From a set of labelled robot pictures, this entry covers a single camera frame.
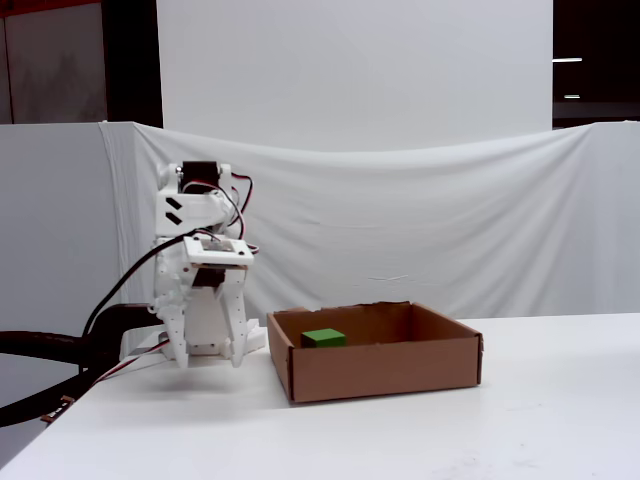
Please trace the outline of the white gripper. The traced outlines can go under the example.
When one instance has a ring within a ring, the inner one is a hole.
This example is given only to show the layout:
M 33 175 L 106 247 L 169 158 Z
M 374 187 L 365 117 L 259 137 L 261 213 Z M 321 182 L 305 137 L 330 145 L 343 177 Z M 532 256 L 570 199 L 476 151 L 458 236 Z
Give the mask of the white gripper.
M 184 302 L 164 294 L 149 307 L 161 320 L 180 368 L 187 367 L 187 345 L 194 355 L 231 355 L 241 366 L 248 336 L 243 288 L 244 268 L 200 268 L 184 314 Z

